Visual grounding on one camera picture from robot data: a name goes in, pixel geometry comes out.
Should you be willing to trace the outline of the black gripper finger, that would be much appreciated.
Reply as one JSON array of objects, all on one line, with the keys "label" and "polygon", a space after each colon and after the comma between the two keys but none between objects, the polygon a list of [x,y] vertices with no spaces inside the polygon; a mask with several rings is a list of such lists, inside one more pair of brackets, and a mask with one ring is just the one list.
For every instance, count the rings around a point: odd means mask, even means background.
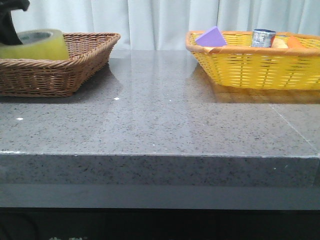
[{"label": "black gripper finger", "polygon": [[27,11],[30,5],[29,0],[1,0],[0,1],[0,42],[5,45],[22,45],[13,21],[12,11]]}]

